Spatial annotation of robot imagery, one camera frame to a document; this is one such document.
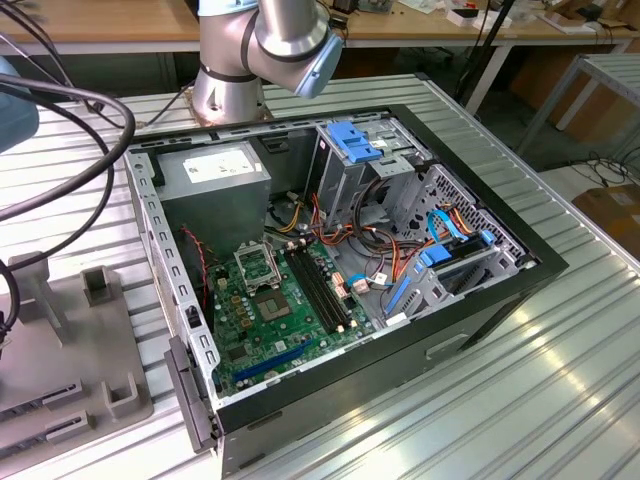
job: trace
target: open computer tower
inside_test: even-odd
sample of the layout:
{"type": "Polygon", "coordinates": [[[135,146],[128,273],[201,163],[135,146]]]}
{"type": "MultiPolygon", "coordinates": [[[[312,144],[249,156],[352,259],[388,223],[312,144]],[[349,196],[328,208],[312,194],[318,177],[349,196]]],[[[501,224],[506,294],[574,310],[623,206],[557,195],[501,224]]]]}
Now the open computer tower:
{"type": "Polygon", "coordinates": [[[126,156],[196,451],[226,476],[486,337],[566,264],[404,106],[126,156]]]}

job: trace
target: ram slot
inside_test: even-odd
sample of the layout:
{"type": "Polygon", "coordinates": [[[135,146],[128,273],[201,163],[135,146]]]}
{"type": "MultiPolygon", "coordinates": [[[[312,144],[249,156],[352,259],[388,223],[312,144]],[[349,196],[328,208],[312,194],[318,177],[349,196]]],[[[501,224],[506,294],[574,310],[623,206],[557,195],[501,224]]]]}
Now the ram slot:
{"type": "Polygon", "coordinates": [[[304,251],[287,253],[287,264],[318,315],[327,334],[336,333],[338,326],[348,323],[347,315],[327,286],[311,256],[304,251]]]}

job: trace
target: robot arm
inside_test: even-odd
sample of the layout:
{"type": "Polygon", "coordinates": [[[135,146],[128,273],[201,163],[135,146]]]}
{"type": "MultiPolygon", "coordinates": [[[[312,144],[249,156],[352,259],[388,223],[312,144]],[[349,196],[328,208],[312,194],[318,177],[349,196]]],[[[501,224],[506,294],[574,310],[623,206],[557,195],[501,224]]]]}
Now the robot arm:
{"type": "Polygon", "coordinates": [[[333,75],[342,40],[315,0],[201,0],[193,107],[205,123],[264,115],[260,78],[305,98],[333,75]]]}

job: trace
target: ribbed aluminum surface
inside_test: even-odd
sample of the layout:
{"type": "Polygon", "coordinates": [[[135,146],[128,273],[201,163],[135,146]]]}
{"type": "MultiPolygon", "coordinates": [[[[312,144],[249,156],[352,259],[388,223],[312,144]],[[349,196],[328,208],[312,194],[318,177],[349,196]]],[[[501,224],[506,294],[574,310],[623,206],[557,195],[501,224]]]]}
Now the ribbed aluminum surface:
{"type": "MultiPolygon", "coordinates": [[[[277,117],[407,104],[544,237],[570,268],[474,349],[243,471],[237,478],[637,478],[640,467],[640,281],[637,262],[570,213],[521,161],[442,92],[413,76],[332,82],[315,100],[266,89],[277,117]]],[[[127,104],[149,118],[169,96],[127,104]]],[[[94,117],[83,115],[113,132],[94,117]]],[[[155,130],[193,126],[177,102],[155,130]]],[[[0,157],[0,206],[39,193],[93,161],[97,149],[55,115],[0,157]]],[[[0,226],[0,257],[46,248],[74,230],[104,180],[0,226]]],[[[121,274],[156,401],[148,421],[24,472],[20,478],[211,478],[194,456],[162,354],[165,328],[137,236],[123,165],[98,225],[52,262],[56,277],[88,265],[121,274]]]]}
{"type": "Polygon", "coordinates": [[[580,67],[640,108],[640,54],[586,55],[580,67]]]}

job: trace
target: green circuit board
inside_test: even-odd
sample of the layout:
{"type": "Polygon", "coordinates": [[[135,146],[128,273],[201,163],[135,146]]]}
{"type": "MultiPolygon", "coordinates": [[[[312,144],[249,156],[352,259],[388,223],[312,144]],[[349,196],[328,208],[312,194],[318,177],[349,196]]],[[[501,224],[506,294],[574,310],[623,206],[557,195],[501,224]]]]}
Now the green circuit board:
{"type": "MultiPolygon", "coordinates": [[[[330,275],[337,272],[324,247],[310,246],[307,253],[323,272],[326,285],[335,293],[330,275]]],[[[280,373],[318,358],[336,348],[349,345],[375,331],[355,296],[339,300],[344,311],[350,311],[353,325],[343,332],[327,333],[311,303],[289,268],[285,253],[276,252],[275,263],[282,276],[279,289],[259,291],[250,297],[245,290],[240,268],[235,260],[226,262],[209,275],[215,285],[213,337],[220,350],[221,363],[216,369],[222,395],[232,395],[251,385],[268,380],[280,373]],[[238,381],[234,374],[292,351],[297,358],[269,368],[265,372],[238,381]]],[[[250,265],[245,276],[255,278],[264,274],[264,265],[250,265]]]]}

